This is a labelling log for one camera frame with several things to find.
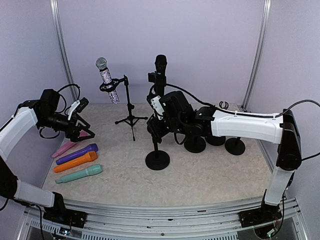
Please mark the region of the purple microphone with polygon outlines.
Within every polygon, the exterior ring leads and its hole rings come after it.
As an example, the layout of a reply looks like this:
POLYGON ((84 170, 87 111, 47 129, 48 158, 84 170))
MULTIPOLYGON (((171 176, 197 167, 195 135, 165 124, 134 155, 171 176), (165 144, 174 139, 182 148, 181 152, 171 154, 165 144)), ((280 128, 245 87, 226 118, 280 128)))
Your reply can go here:
POLYGON ((79 149, 75 152, 72 152, 68 155, 65 155, 65 156, 59 158, 58 160, 55 161, 55 163, 57 165, 61 165, 61 164, 67 163, 69 161, 72 161, 78 157, 81 157, 88 152, 91 152, 91 151, 97 152, 98 150, 99 150, 98 145, 96 143, 92 143, 82 149, 79 149))

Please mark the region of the teal microphone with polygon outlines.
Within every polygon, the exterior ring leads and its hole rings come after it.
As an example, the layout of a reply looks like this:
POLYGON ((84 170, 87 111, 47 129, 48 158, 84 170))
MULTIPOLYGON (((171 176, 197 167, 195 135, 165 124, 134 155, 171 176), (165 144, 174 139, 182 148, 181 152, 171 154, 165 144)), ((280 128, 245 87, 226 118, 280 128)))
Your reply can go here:
POLYGON ((103 172, 103 168, 100 164, 91 165, 83 170, 79 170, 67 175, 64 175, 55 180, 56 184, 64 184, 72 182, 78 179, 86 178, 89 176, 94 176, 103 172))

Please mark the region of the orange microphone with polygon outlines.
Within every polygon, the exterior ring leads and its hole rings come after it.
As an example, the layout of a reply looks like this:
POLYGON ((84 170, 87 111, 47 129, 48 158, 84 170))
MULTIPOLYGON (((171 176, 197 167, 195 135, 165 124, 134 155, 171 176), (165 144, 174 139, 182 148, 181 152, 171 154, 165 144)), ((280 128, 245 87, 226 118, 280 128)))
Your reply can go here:
POLYGON ((86 154, 77 157, 73 160, 70 160, 68 162, 65 162, 63 164, 60 164, 58 166, 56 166, 53 171, 55 173, 60 173, 66 170, 69 170, 71 168, 77 167, 79 165, 85 164, 85 163, 89 163, 89 162, 93 162, 98 158, 98 155, 95 151, 89 151, 86 154))

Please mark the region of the black microphone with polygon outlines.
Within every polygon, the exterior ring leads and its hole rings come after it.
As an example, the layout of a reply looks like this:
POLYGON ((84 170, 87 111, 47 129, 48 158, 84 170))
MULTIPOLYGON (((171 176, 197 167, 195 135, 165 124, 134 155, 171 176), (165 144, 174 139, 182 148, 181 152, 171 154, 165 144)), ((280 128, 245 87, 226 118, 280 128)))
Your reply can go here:
POLYGON ((155 93, 158 96, 163 96, 165 92, 165 86, 167 83, 166 68, 167 58, 163 54, 159 54, 155 59, 155 93))

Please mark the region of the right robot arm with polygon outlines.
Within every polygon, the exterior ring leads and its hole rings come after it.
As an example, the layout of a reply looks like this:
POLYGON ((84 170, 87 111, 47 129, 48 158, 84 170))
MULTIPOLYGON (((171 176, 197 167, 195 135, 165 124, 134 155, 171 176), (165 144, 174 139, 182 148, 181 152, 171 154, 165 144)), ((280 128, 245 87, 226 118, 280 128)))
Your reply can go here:
POLYGON ((210 144, 224 146, 230 154, 239 156, 246 149, 243 138, 276 144, 277 160, 260 207, 238 215, 244 228, 284 216, 280 204, 295 171, 302 164, 300 134, 291 110, 273 114, 242 113, 207 103, 194 110, 181 91, 163 96, 150 93, 147 101, 154 111, 147 121, 154 145, 161 143, 169 133, 184 135, 181 143, 191 153, 200 153, 210 144))

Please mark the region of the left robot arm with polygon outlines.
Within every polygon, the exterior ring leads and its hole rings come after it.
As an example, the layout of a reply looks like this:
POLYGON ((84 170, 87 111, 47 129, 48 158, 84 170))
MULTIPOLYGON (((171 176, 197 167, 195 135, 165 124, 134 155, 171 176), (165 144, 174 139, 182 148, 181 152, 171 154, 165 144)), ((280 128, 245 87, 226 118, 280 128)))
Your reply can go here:
POLYGON ((68 209, 63 196, 54 191, 20 180, 7 165, 12 150, 32 129, 50 128, 63 132, 71 142, 92 139, 90 130, 80 113, 89 101, 83 97, 69 108, 68 115, 57 111, 61 94, 54 89, 45 89, 40 99, 26 100, 19 104, 15 113, 0 129, 0 195, 26 207, 40 207, 45 220, 76 228, 84 228, 87 213, 68 209))

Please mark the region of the tall round stand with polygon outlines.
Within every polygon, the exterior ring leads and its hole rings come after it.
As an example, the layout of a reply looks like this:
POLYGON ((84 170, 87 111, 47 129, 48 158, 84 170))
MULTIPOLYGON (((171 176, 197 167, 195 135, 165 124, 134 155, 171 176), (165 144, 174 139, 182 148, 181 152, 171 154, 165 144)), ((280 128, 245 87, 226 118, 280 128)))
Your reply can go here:
POLYGON ((165 87, 167 85, 167 77, 157 72, 148 73, 148 81, 153 83, 153 88, 157 96, 165 95, 165 87))

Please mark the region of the pink microphone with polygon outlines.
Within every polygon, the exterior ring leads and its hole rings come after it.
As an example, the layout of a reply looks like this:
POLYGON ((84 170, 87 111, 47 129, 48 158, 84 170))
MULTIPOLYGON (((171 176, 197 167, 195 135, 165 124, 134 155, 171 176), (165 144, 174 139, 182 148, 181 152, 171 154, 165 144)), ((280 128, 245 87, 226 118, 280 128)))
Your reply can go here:
POLYGON ((73 142, 71 140, 69 140, 68 142, 64 143, 51 157, 53 159, 61 156, 62 154, 64 154, 66 151, 68 151, 69 149, 71 149, 72 147, 74 147, 75 145, 77 145, 78 143, 80 143, 80 141, 78 142, 73 142))

